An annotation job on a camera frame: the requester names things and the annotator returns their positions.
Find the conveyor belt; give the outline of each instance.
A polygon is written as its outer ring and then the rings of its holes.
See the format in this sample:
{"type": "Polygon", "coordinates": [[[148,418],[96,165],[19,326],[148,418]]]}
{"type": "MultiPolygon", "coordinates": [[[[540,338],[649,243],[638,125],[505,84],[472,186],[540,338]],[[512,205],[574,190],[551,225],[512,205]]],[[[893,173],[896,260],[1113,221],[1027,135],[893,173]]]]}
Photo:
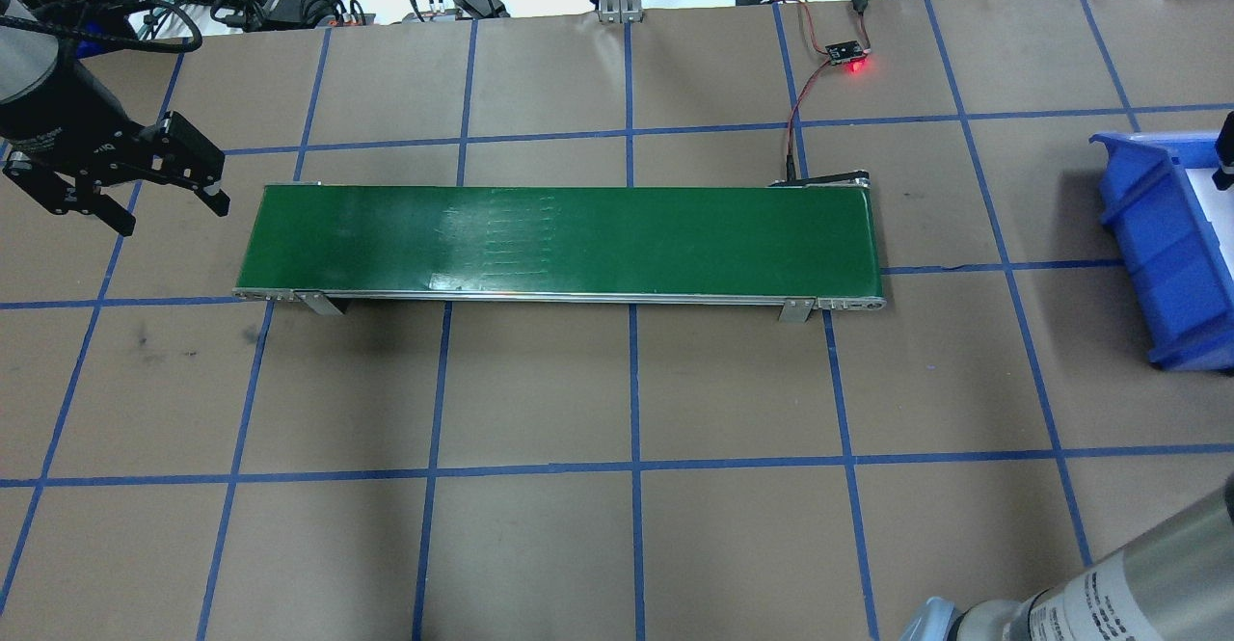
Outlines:
{"type": "Polygon", "coordinates": [[[236,294],[884,305],[869,189],[270,185],[236,294]]]}

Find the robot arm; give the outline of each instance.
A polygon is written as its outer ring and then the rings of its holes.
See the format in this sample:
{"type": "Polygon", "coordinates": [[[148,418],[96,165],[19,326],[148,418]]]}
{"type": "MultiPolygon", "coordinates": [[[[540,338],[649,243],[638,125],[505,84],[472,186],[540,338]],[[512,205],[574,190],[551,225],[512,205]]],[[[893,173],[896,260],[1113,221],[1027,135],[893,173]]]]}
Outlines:
{"type": "Polygon", "coordinates": [[[11,152],[4,174],[49,212],[95,215],[123,236],[136,220],[104,193],[132,180],[191,190],[218,216],[223,153],[184,116],[165,114],[149,127],[133,122],[120,101],[72,51],[75,43],[41,31],[19,0],[0,0],[0,137],[11,152]]]}

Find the sticker label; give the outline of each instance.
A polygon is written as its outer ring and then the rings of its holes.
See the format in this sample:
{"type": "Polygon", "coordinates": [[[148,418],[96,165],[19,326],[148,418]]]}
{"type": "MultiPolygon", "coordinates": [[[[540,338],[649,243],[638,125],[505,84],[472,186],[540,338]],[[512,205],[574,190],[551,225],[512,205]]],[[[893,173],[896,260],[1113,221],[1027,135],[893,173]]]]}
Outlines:
{"type": "Polygon", "coordinates": [[[1034,606],[1028,625],[1033,641],[1164,641],[1127,587],[1122,552],[1034,606]]]}

